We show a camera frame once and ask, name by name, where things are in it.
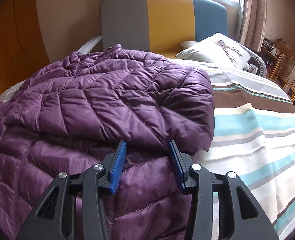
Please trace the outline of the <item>striped bed sheet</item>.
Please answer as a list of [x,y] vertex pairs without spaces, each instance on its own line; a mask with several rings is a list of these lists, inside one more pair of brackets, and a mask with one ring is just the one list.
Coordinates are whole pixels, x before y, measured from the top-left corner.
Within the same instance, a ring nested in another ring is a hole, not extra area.
[[209,171],[235,172],[279,239],[295,239],[295,107],[273,82],[242,70],[169,60],[205,70],[214,92],[214,135],[190,154]]

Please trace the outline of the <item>white printed pillow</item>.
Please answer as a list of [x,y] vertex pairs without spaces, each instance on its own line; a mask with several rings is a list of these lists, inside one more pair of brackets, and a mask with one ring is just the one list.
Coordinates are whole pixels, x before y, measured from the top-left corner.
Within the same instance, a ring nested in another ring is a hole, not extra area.
[[243,70],[251,56],[238,42],[221,33],[216,33],[180,51],[176,58]]

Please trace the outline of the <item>wooden wardrobe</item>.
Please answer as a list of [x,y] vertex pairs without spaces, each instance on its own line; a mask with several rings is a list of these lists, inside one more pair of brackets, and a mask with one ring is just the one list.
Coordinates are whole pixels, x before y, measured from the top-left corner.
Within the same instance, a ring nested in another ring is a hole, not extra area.
[[0,94],[48,64],[36,0],[0,0]]

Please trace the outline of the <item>rattan wooden chair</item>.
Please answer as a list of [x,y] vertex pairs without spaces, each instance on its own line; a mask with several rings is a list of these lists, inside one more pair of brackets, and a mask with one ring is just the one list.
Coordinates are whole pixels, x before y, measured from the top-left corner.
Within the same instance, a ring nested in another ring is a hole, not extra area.
[[290,58],[281,54],[269,78],[275,82],[280,81],[283,89],[289,87],[292,92],[290,99],[295,102],[295,63]]

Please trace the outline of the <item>right beige curtain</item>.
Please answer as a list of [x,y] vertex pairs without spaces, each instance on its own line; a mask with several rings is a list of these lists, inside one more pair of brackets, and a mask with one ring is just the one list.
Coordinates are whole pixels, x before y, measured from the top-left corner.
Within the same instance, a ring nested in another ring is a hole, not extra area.
[[266,31],[268,0],[244,0],[239,42],[260,52]]

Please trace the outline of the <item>grey yellow blue sofa chair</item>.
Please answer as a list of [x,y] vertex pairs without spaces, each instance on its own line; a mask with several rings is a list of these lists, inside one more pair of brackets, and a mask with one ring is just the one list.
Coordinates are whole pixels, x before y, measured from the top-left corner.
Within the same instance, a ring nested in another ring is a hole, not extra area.
[[102,42],[104,49],[121,44],[171,57],[180,51],[180,42],[228,34],[226,8],[211,0],[103,0],[100,25],[101,35],[79,53],[88,54]]

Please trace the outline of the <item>cluttered wooden desk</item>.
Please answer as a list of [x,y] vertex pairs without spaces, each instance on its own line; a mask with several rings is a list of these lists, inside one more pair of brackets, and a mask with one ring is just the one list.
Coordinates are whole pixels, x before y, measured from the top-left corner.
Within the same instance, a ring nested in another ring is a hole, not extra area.
[[260,53],[266,64],[275,64],[282,54],[287,56],[291,61],[295,63],[295,50],[290,48],[284,42],[282,37],[274,40],[273,42],[268,40],[267,38],[264,38]]

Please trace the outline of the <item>purple quilted down jacket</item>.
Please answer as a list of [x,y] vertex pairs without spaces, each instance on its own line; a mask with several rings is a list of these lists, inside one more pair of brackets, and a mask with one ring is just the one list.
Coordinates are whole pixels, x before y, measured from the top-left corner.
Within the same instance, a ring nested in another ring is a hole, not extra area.
[[183,239],[191,198],[176,186],[168,142],[195,154],[213,135],[202,68],[120,45],[72,53],[0,102],[0,228],[15,239],[61,171],[84,172],[124,140],[118,191],[103,199],[112,239]]

